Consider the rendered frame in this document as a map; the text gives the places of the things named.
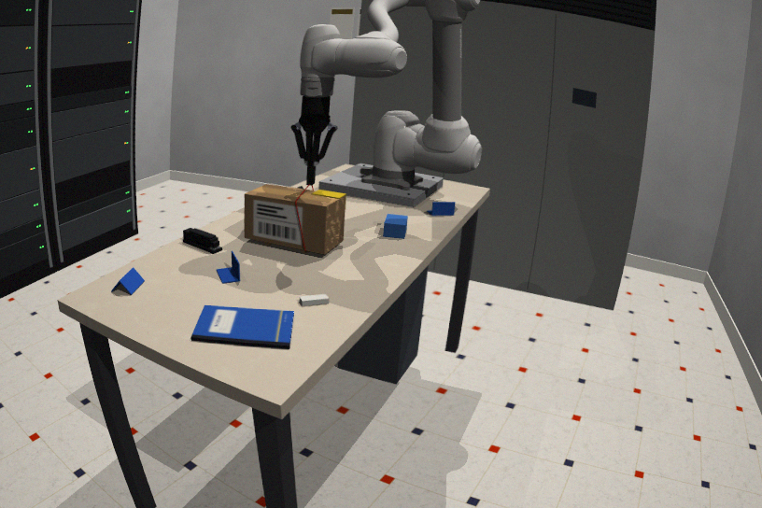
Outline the brown cardboard box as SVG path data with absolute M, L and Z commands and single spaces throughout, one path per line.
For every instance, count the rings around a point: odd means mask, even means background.
M 315 191 L 265 184 L 245 193 L 245 238 L 300 250 L 304 241 L 306 251 L 327 254 L 344 241 L 346 196 Z

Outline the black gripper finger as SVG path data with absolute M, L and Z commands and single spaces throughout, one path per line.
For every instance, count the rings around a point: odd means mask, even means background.
M 331 142 L 331 139 L 332 139 L 332 135 L 337 130 L 337 126 L 334 126 L 333 124 L 329 123 L 327 125 L 328 126 L 328 129 L 327 129 L 328 132 L 326 134 L 326 137 L 325 137 L 325 140 L 323 142 L 322 148 L 321 148 L 320 153 L 318 155 L 319 142 L 320 142 L 320 136 L 321 136 L 321 133 L 320 134 L 318 133 L 319 132 L 319 124 L 320 123 L 318 121 L 315 123 L 314 143 L 313 143 L 313 150 L 312 150 L 312 159 L 311 159 L 311 164 L 310 164 L 310 183 L 309 183 L 309 185 L 311 185 L 311 186 L 315 184 L 316 165 L 319 164 L 319 160 L 321 160 L 321 159 L 323 159 L 325 157 L 326 151 L 327 151 L 328 146 L 329 146 L 329 144 Z
M 312 148 L 313 148 L 313 133 L 311 133 L 311 122 L 308 121 L 305 124 L 305 136 L 306 136 L 306 151 L 303 143 L 303 136 L 301 132 L 301 124 L 300 122 L 297 122 L 293 125 L 291 125 L 291 129 L 295 134 L 297 147 L 299 150 L 299 155 L 301 159 L 304 159 L 304 164 L 307 165 L 307 176 L 306 176 L 306 185 L 309 185 L 310 183 L 310 164 L 312 159 Z

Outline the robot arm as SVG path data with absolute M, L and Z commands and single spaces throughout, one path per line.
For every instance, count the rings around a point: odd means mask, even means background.
M 373 0 L 368 18 L 376 31 L 341 39 L 334 25 L 307 29 L 301 49 L 304 97 L 333 95 L 334 75 L 385 78 L 407 62 L 399 33 L 388 15 L 407 7 L 425 7 L 432 19 L 432 115 L 425 126 L 410 111 L 388 111 L 374 139 L 374 167 L 362 167 L 361 182 L 408 191 L 422 176 L 415 167 L 448 174 L 478 166 L 482 148 L 461 116 L 461 22 L 480 0 Z M 411 186 L 410 186 L 411 185 Z

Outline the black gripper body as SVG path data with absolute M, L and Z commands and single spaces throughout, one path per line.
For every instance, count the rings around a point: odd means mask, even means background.
M 331 97 L 304 97 L 302 100 L 302 114 L 299 122 L 305 131 L 305 124 L 311 122 L 311 133 L 315 131 L 315 123 L 318 121 L 319 134 L 322 133 L 331 122 L 329 118 Z M 323 116 L 322 116 L 323 115 Z

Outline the blue notebook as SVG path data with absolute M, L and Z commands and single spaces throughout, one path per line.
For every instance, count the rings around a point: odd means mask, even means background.
M 205 305 L 191 340 L 290 348 L 294 311 Z

